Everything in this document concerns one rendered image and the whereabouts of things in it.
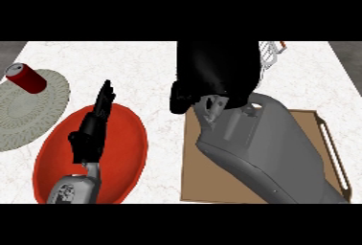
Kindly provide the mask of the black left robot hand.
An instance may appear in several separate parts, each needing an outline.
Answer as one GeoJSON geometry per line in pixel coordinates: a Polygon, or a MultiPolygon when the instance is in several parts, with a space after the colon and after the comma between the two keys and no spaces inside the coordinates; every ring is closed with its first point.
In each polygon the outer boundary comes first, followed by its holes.
{"type": "Polygon", "coordinates": [[[68,135],[75,164],[97,163],[100,160],[114,99],[114,87],[106,79],[97,94],[93,110],[84,115],[80,129],[68,135]]]}

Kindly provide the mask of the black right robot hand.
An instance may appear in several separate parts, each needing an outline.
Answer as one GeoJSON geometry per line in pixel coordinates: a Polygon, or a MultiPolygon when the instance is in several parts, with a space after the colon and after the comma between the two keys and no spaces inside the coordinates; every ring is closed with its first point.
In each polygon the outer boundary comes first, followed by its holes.
{"type": "Polygon", "coordinates": [[[208,95],[227,98],[226,109],[242,107],[255,89],[260,72],[257,41],[179,41],[170,111],[183,114],[208,95]]]}

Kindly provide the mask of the brown wooden tray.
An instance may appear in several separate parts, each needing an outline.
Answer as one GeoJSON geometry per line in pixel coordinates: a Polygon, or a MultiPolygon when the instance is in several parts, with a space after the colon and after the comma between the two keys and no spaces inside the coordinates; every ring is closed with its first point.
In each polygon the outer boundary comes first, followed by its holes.
{"type": "MultiPolygon", "coordinates": [[[[351,188],[326,122],[313,110],[291,109],[289,113],[320,155],[326,181],[346,201],[350,201],[351,188]]],[[[189,108],[184,114],[180,200],[207,203],[264,204],[266,201],[198,150],[195,142],[199,133],[201,127],[195,112],[189,108]]]]}

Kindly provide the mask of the red oval bowl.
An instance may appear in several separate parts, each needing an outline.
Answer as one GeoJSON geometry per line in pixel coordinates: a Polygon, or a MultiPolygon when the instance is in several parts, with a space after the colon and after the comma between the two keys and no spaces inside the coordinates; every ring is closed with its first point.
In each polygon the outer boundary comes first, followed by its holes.
{"type": "MultiPolygon", "coordinates": [[[[68,134],[75,131],[83,117],[90,112],[88,105],[60,122],[44,140],[32,172],[34,197],[44,204],[57,180],[71,174],[85,174],[81,165],[72,163],[74,154],[68,134]]],[[[134,188],[148,157],[148,134],[139,116],[133,111],[112,104],[108,120],[105,149],[100,158],[102,185],[97,204],[121,203],[134,188]]]]}

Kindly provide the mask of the round pale woven placemat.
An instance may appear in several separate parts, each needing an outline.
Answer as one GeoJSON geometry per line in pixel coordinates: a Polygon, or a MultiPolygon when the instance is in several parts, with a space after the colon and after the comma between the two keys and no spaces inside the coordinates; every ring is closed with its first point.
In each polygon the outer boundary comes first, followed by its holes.
{"type": "Polygon", "coordinates": [[[38,69],[47,87],[29,94],[9,80],[0,84],[0,152],[34,142],[59,120],[69,101],[69,83],[53,70],[38,69]]]}

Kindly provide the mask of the red can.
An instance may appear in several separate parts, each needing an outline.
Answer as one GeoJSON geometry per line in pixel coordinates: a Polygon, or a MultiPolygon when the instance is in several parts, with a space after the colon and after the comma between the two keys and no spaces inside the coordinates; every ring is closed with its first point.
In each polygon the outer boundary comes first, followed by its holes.
{"type": "Polygon", "coordinates": [[[29,94],[38,94],[47,87],[46,79],[23,63],[12,64],[4,71],[4,76],[29,94]]]}

